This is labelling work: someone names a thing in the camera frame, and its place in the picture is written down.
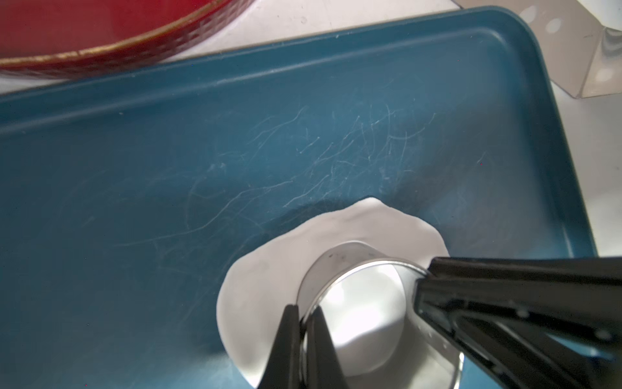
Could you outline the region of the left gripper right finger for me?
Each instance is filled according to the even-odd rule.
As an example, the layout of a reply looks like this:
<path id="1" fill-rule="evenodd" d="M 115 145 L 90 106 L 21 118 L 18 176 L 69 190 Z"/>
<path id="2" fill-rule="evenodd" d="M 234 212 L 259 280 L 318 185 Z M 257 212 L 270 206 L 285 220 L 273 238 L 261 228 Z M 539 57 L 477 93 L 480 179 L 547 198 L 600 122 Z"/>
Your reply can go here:
<path id="1" fill-rule="evenodd" d="M 309 316 L 306 335 L 306 387 L 311 389 L 348 388 L 321 307 L 316 308 Z"/>

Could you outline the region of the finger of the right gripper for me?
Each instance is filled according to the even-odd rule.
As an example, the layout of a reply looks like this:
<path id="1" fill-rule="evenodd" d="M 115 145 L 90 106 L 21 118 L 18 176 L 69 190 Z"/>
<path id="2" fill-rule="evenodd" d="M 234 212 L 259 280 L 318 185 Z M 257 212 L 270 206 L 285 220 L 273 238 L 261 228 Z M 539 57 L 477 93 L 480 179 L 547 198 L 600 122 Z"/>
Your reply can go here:
<path id="1" fill-rule="evenodd" d="M 621 385 L 621 260 L 432 260 L 416 314 L 503 388 Z"/>

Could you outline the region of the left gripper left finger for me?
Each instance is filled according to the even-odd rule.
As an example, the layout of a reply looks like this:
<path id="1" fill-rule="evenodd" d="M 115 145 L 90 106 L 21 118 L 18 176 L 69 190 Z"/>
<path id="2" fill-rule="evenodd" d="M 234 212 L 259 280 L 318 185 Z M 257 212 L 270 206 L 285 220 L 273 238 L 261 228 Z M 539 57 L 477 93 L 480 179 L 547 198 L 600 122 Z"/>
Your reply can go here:
<path id="1" fill-rule="evenodd" d="M 301 388 L 301 327 L 297 306 L 287 305 L 258 389 Z"/>

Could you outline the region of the white dough piece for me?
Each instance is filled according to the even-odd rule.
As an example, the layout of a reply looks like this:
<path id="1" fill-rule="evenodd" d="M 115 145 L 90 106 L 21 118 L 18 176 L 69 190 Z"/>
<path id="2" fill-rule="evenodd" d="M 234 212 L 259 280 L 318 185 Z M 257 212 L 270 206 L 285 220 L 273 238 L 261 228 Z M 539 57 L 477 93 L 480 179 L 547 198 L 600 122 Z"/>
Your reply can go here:
<path id="1" fill-rule="evenodd" d="M 283 310 L 297 306 L 305 274 L 323 253 L 345 242 L 363 242 L 425 269 L 447 255 L 432 225 L 367 198 L 307 220 L 238 259 L 220 288 L 216 317 L 228 356 L 251 386 L 260 383 Z"/>

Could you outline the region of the small round metal cutter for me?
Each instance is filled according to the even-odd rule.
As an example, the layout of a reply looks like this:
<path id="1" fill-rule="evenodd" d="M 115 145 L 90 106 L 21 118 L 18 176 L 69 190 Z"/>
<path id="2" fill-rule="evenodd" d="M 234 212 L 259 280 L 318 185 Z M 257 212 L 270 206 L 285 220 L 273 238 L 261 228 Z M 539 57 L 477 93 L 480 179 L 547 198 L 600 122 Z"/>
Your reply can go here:
<path id="1" fill-rule="evenodd" d="M 423 264 L 384 254 L 363 242 L 323 253 L 305 274 L 301 373 L 309 381 L 309 319 L 322 311 L 335 364 L 350 388 L 457 388 L 464 356 L 416 314 Z"/>

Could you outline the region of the teal plastic tray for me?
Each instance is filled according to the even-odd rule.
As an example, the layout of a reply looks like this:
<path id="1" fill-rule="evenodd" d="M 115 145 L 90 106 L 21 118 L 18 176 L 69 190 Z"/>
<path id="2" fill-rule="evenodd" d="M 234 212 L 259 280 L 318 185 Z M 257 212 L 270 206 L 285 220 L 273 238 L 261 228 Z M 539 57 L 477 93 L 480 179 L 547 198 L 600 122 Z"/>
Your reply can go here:
<path id="1" fill-rule="evenodd" d="M 1 385 L 243 388 L 233 262 L 374 197 L 456 256 L 596 253 L 536 39 L 495 7 L 1 99 Z"/>

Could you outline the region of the metal spatula wooden handle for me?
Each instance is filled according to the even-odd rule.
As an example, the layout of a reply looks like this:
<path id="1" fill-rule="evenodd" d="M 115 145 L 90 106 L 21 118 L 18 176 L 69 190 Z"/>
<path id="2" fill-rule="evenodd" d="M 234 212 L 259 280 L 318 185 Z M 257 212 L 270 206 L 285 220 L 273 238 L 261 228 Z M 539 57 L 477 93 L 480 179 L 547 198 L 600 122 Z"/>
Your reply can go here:
<path id="1" fill-rule="evenodd" d="M 579 1 L 465 0 L 463 9 L 498 6 L 534 32 L 554 83 L 574 98 L 621 93 L 621 31 L 602 24 Z"/>

